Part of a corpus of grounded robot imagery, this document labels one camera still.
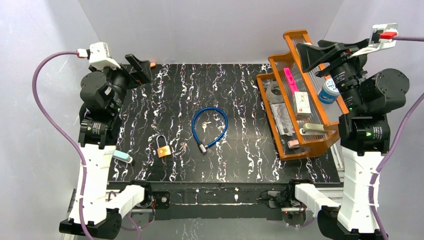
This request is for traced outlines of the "brass padlock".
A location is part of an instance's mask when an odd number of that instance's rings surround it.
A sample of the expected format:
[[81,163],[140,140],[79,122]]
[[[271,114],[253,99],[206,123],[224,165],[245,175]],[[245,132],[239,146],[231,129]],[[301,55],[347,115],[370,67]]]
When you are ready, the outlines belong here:
[[159,158],[164,158],[172,154],[168,141],[163,134],[159,134],[156,137],[156,145],[157,145],[157,155]]

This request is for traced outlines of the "silver padlock keys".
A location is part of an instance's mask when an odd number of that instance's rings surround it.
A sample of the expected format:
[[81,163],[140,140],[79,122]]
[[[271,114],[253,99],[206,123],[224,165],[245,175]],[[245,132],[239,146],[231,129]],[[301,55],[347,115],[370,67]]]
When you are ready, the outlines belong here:
[[186,152],[187,151],[187,147],[188,147],[188,144],[186,143],[186,142],[182,142],[181,144],[180,144],[180,149],[179,149],[179,151],[182,153],[182,152]]

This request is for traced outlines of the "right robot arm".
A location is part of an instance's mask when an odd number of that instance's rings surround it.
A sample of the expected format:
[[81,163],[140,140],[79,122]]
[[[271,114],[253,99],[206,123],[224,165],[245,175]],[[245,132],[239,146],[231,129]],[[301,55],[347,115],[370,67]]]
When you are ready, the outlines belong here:
[[393,48],[395,36],[395,32],[384,32],[378,43],[369,39],[356,43],[320,40],[316,46],[296,45],[303,72],[327,64],[316,76],[332,78],[348,109],[338,123],[345,166],[342,203],[321,202],[317,213],[321,234],[332,240],[388,237],[377,216],[376,200],[382,162],[389,156],[387,114],[405,105],[410,81],[394,68],[366,78],[363,67],[368,54]]

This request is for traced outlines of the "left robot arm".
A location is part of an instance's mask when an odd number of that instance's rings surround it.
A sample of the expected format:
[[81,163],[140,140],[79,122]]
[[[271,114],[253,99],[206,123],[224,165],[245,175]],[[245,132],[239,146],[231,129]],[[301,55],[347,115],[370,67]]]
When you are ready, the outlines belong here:
[[112,66],[91,63],[81,80],[83,102],[79,117],[77,152],[81,158],[77,190],[69,217],[59,224],[65,234],[113,240],[120,232],[123,218],[139,204],[151,204],[150,183],[131,181],[116,197],[107,200],[109,169],[122,126],[120,117],[129,90],[152,81],[152,64],[133,54],[127,64]]

